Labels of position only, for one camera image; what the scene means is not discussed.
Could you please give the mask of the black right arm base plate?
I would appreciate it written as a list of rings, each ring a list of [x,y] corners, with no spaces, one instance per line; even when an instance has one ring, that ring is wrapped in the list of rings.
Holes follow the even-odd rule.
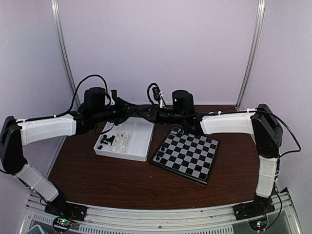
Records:
[[[267,213],[275,211],[274,205],[264,206],[263,204],[248,202],[233,206],[234,215],[237,221],[250,219],[257,216],[264,216]]]

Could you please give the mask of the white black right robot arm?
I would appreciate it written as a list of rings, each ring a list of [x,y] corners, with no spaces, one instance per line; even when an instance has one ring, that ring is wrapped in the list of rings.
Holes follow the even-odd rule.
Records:
[[[272,203],[271,195],[281,158],[280,147],[283,129],[277,118],[266,104],[255,109],[233,113],[197,113],[193,95],[186,90],[172,93],[173,106],[167,109],[162,104],[158,88],[153,88],[158,104],[151,103],[137,111],[137,114],[152,123],[178,124],[184,130],[198,135],[220,133],[250,134],[254,137],[259,155],[260,167],[258,184],[252,202],[241,205],[250,209],[252,214],[260,215],[268,210]]]

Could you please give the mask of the black silver chessboard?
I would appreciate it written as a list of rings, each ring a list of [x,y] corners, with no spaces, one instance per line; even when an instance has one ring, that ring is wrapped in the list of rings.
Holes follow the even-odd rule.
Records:
[[[195,136],[181,128],[172,127],[159,145],[149,163],[166,171],[207,185],[215,163],[220,141],[208,136]],[[156,158],[166,159],[166,164],[157,162]]]

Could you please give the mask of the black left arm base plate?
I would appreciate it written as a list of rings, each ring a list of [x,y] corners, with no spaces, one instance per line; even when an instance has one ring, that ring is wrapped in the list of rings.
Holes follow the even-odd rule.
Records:
[[[84,221],[87,210],[88,208],[86,206],[73,203],[66,203],[66,210],[64,212],[57,212],[56,209],[52,209],[49,205],[46,205],[44,209],[44,211],[48,214],[74,221]]]

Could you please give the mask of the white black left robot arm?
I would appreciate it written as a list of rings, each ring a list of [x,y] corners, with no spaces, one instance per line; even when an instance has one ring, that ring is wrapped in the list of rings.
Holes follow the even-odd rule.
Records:
[[[34,119],[18,120],[9,116],[0,135],[3,170],[29,185],[59,216],[66,216],[70,205],[65,195],[27,161],[23,146],[55,137],[82,135],[102,122],[118,125],[136,110],[137,105],[117,97],[116,90],[107,92],[104,88],[94,87],[85,91],[84,102],[76,111]]]

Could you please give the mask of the white compartment tray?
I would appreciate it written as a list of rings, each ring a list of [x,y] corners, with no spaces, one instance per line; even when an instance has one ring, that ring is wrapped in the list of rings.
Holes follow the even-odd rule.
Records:
[[[113,158],[147,161],[154,124],[139,117],[130,117],[115,126],[106,123],[94,145],[96,155]]]

